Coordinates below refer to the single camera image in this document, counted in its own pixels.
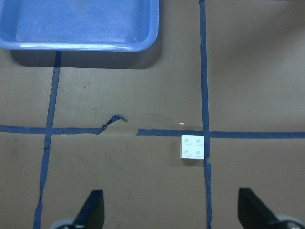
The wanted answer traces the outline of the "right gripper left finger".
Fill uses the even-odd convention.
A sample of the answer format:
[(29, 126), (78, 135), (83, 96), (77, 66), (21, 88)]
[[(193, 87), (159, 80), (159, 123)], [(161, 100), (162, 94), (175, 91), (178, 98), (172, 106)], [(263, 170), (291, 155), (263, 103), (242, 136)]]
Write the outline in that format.
[(73, 229), (102, 229), (104, 225), (103, 190), (93, 190), (89, 194), (75, 220)]

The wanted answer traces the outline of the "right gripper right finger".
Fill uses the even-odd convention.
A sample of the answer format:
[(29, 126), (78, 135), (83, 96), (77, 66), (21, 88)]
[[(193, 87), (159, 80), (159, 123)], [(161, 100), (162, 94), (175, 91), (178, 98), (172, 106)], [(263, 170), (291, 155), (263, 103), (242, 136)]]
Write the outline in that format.
[(275, 214), (250, 188), (239, 188), (238, 219), (244, 229), (284, 228)]

